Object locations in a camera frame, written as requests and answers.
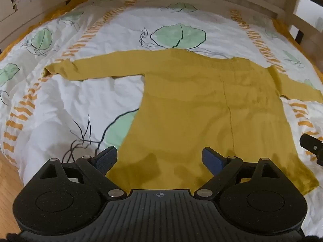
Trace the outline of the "mustard yellow knit sweater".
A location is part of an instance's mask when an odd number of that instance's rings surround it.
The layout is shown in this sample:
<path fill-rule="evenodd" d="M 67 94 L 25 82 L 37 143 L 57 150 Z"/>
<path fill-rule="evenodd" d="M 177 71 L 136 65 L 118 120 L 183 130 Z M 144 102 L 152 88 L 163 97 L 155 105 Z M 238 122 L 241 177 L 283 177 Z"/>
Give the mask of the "mustard yellow knit sweater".
<path fill-rule="evenodd" d="M 320 91 L 244 58 L 180 49 L 119 51 L 46 67 L 68 80 L 143 75 L 142 102 L 107 176 L 122 189 L 196 190 L 211 177 L 208 146 L 247 162 L 271 159 L 302 194 L 319 184 L 298 157 L 282 97 L 322 101 Z"/>

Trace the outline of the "white leaf-print duvet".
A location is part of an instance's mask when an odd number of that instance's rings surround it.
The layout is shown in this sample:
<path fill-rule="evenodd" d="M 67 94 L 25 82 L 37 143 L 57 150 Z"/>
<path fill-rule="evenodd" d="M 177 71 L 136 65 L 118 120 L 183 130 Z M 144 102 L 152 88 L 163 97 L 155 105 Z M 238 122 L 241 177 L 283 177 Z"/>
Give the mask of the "white leaf-print duvet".
<path fill-rule="evenodd" d="M 119 51 L 180 49 L 216 59 L 244 58 L 322 94 L 312 63 L 277 20 L 203 0 L 88 0 L 42 24 L 1 60 L 1 152 L 28 183 L 47 160 L 71 162 L 120 149 L 140 108 L 145 77 L 68 80 L 46 67 Z M 303 194 L 303 230 L 322 235 L 322 167 L 299 144 L 322 140 L 322 101 L 281 98 L 301 162 L 319 184 Z"/>

